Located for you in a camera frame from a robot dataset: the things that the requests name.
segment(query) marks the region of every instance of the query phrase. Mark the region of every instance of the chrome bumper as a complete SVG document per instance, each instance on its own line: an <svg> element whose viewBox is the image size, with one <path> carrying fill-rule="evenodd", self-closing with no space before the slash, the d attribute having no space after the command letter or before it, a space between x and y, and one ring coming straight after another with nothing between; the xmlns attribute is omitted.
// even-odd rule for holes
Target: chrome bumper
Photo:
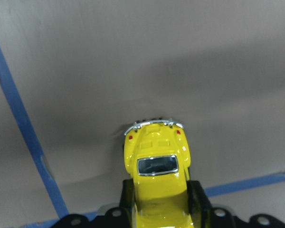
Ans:
<svg viewBox="0 0 285 228"><path fill-rule="evenodd" d="M145 125L150 125L150 124L155 124L155 123L156 124L163 123L164 125L170 126L170 127L172 127L173 125L176 125L180 128L184 128L184 126L181 123L173 121L173 120L149 120L149 121L144 121L140 123L135 122L132 127L128 128L128 130L125 131L124 135L126 136L132 129L137 131L138 129L141 129Z"/></svg>

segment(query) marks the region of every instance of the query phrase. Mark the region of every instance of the screw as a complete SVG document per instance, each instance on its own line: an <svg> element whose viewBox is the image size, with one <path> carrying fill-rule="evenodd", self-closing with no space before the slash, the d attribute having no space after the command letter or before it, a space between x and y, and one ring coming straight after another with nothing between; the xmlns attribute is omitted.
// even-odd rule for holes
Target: screw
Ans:
<svg viewBox="0 0 285 228"><path fill-rule="evenodd" d="M119 217L122 215L122 212L119 209L116 209L112 212L113 217Z"/></svg>
<svg viewBox="0 0 285 228"><path fill-rule="evenodd" d="M219 216L219 217L224 217L226 215L225 211L222 209L215 209L214 213L216 216Z"/></svg>
<svg viewBox="0 0 285 228"><path fill-rule="evenodd" d="M75 218L71 221L72 226L79 225L81 223L81 220L79 218Z"/></svg>
<svg viewBox="0 0 285 228"><path fill-rule="evenodd" d="M269 220L263 216L258 217L257 221L259 224L261 224L263 226L268 226L270 224Z"/></svg>

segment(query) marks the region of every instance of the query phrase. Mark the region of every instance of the window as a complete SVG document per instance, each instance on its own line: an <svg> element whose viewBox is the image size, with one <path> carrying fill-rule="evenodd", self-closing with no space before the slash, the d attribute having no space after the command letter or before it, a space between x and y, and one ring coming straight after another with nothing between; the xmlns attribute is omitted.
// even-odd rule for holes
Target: window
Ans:
<svg viewBox="0 0 285 228"><path fill-rule="evenodd" d="M175 155L139 159L137 162L138 175L156 176L178 171Z"/></svg>

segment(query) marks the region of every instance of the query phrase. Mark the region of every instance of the toy car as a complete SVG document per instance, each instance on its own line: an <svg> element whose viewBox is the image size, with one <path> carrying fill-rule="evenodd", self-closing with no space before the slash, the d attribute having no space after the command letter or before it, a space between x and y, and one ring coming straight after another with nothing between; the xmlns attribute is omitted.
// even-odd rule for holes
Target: toy car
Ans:
<svg viewBox="0 0 285 228"><path fill-rule="evenodd" d="M187 194L190 151L183 125L145 121L124 135L124 165L135 194L132 227L193 227Z"/></svg>

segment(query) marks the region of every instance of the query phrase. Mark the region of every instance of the car body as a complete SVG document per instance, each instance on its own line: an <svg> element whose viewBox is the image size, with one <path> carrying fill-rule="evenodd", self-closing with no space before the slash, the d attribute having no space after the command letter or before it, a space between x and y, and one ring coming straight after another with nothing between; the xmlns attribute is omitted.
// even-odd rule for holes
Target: car body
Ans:
<svg viewBox="0 0 285 228"><path fill-rule="evenodd" d="M136 123L125 132L124 165L133 179L133 227L193 227L188 210L190 151L183 126Z"/></svg>

